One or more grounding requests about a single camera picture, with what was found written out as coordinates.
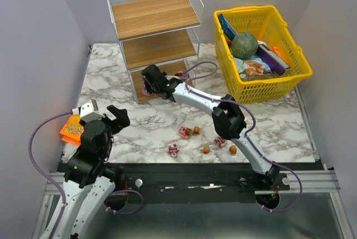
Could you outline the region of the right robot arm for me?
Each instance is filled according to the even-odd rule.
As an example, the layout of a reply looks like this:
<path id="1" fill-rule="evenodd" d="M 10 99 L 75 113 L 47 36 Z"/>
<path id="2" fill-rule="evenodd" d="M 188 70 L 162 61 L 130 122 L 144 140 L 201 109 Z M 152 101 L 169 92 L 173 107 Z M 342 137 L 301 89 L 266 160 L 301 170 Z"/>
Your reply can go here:
<path id="1" fill-rule="evenodd" d="M 224 97 L 211 95 L 189 85 L 178 77 L 170 77 L 156 65 L 149 65 L 141 71 L 147 90 L 164 100 L 190 105 L 210 115 L 215 132 L 231 141 L 250 162 L 253 171 L 261 181 L 272 185 L 279 174 L 279 167 L 254 142 L 247 128 L 242 109 L 247 107 L 227 94 Z"/>

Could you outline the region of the purple bunny orange cup toy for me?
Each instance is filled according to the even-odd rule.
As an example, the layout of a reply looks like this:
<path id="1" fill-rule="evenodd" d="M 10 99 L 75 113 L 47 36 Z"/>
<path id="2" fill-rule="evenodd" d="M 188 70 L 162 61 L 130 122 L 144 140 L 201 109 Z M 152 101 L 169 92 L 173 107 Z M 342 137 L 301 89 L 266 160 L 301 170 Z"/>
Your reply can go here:
<path id="1" fill-rule="evenodd" d="M 184 83 L 186 83 L 190 79 L 190 74 L 187 72 L 179 71 L 176 74 Z"/>

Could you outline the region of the pink strawberry cake toy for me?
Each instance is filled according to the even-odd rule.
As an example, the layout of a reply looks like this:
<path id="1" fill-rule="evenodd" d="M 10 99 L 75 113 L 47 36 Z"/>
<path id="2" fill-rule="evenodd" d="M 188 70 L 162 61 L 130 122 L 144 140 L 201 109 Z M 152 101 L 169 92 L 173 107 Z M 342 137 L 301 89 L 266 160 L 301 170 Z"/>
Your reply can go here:
<path id="1" fill-rule="evenodd" d="M 190 139 L 192 137 L 192 135 L 194 134 L 194 132 L 191 128 L 188 128 L 185 126 L 181 126 L 179 128 L 178 133 L 183 139 L 186 139 L 186 140 Z"/>

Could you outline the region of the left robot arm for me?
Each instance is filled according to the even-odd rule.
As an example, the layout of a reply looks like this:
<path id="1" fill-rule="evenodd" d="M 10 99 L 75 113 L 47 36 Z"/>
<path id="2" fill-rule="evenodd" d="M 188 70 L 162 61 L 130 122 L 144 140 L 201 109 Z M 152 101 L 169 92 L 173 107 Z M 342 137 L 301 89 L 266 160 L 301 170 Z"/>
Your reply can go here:
<path id="1" fill-rule="evenodd" d="M 100 113 L 91 102 L 71 110 L 72 115 L 79 116 L 83 132 L 79 147 L 67 162 L 64 182 L 59 189 L 61 198 L 42 238 L 70 238 L 80 207 L 97 178 L 106 176 L 115 182 L 119 176 L 119 172 L 108 168 L 105 162 L 112 150 L 113 136 L 128 127 L 130 119 L 126 109 L 109 105 L 107 110 L 114 119 Z"/>

